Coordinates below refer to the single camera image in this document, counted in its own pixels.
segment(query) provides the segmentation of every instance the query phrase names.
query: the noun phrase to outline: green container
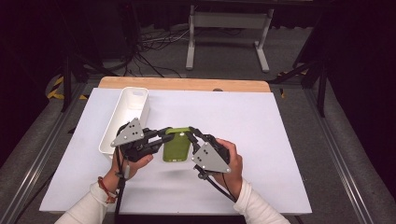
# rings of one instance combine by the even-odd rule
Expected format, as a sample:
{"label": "green container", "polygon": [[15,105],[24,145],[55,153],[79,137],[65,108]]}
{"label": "green container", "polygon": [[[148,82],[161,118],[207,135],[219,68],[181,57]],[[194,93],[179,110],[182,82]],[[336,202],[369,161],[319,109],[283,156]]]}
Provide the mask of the green container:
{"label": "green container", "polygon": [[185,161],[187,159],[191,142],[185,132],[189,131],[190,128],[175,128],[166,130],[166,134],[174,133],[175,137],[172,141],[164,144],[164,161],[174,162]]}

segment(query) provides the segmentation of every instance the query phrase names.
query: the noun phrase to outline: white sleeve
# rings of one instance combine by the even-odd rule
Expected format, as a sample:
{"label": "white sleeve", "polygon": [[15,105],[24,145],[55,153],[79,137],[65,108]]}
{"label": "white sleeve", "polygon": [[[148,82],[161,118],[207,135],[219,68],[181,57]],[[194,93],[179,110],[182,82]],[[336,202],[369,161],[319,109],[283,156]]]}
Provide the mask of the white sleeve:
{"label": "white sleeve", "polygon": [[254,191],[245,179],[243,179],[241,193],[233,209],[245,217],[247,224],[289,223],[259,193]]}
{"label": "white sleeve", "polygon": [[67,210],[56,224],[98,224],[102,223],[107,211],[107,195],[98,183],[91,184],[90,192]]}

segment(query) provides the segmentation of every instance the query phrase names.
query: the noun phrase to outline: white plastic box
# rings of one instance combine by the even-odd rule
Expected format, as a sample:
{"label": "white plastic box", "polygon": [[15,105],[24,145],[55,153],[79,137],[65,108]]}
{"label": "white plastic box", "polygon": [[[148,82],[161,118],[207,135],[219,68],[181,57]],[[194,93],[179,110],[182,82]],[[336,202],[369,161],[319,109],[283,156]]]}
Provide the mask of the white plastic box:
{"label": "white plastic box", "polygon": [[149,116],[149,91],[145,88],[124,88],[117,101],[116,107],[107,124],[105,134],[99,145],[99,151],[110,159],[113,158],[114,147],[110,144],[117,136],[120,126],[134,118],[139,118],[142,128],[146,127]]}

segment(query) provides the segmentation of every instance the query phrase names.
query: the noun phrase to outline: person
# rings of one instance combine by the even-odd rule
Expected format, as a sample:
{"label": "person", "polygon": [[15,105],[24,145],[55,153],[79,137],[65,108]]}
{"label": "person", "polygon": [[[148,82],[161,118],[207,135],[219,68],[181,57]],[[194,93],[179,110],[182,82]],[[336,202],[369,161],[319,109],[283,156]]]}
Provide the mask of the person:
{"label": "person", "polygon": [[[230,193],[237,200],[233,206],[235,211],[245,217],[247,224],[289,223],[242,177],[243,160],[236,151],[236,145],[222,139],[217,139],[217,141],[230,151],[229,166],[232,171],[229,174],[224,174],[224,178],[221,174],[213,175],[213,177],[224,188],[227,184]],[[145,167],[152,159],[152,155],[147,155],[137,162],[128,161],[128,164],[125,163],[123,169],[126,165],[130,166],[127,179],[134,177],[136,172]],[[97,183],[91,184],[90,192],[67,210],[55,223],[102,223],[106,215],[107,205],[114,203],[117,197],[116,190],[119,178],[116,173],[118,171],[117,159],[114,156],[107,174],[103,178],[99,177]]]}

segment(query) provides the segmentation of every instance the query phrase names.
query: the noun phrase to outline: bracelet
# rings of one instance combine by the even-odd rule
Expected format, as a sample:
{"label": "bracelet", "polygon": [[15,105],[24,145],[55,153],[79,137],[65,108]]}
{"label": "bracelet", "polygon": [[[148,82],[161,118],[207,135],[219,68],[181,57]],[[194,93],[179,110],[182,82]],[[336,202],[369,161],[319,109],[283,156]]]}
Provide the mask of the bracelet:
{"label": "bracelet", "polygon": [[98,184],[99,188],[105,191],[107,195],[107,200],[106,203],[115,203],[116,199],[119,197],[119,194],[116,192],[116,196],[112,196],[110,192],[108,192],[108,189],[106,188],[105,184],[103,184],[103,178],[101,176],[98,177]]}

